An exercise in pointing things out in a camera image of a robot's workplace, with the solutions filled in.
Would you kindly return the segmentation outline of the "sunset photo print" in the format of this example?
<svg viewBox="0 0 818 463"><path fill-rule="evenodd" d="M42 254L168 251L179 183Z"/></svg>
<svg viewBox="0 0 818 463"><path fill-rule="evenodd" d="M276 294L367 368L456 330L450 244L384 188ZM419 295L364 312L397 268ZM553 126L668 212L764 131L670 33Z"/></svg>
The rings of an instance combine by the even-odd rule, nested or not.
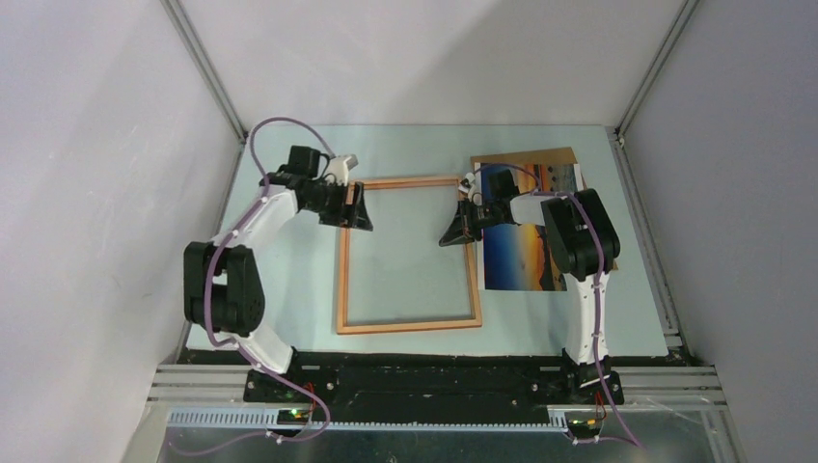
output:
<svg viewBox="0 0 818 463"><path fill-rule="evenodd" d="M586 187L578 164L474 163L478 190L475 200L489 201L494 194L490 176L508 172L522 194L532 190L575 192ZM545 241L546 229L538 225L498 225L482 232L480 242L483 288L486 290L564 291L565 282L553 263Z"/></svg>

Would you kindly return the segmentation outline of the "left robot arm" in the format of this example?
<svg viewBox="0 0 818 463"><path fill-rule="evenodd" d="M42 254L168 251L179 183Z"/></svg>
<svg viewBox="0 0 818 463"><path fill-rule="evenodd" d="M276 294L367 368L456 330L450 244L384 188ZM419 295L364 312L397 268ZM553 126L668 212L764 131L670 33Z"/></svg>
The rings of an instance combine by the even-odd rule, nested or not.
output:
<svg viewBox="0 0 818 463"><path fill-rule="evenodd" d="M205 329L211 343L249 355L258 370L272 371L267 388L281 401L305 389L304 374L290 366L294 349L264 324L265 295L255 249L271 243L286 222L313 212L321 225L370 232L365 186L352 181L353 154L331 156L293 146L288 160L264 173L242 215L207 242L191 242L183 253L185 319Z"/></svg>

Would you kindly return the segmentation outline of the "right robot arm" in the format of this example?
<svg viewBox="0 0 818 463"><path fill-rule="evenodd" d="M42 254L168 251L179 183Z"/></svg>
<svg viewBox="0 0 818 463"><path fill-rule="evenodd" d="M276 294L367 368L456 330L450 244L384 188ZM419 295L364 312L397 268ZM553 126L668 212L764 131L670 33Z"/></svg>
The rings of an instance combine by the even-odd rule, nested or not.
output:
<svg viewBox="0 0 818 463"><path fill-rule="evenodd" d="M574 308L568 324L560 387L564 396L585 403L611 375L605 333L606 291L620 253L620 241L594 189L544 192L536 186L521 192L510 164L487 177L488 199L476 201L478 171L464 176L454 217L439 240L441 247L480 242L501 225L544 229L550 259L564 276Z"/></svg>

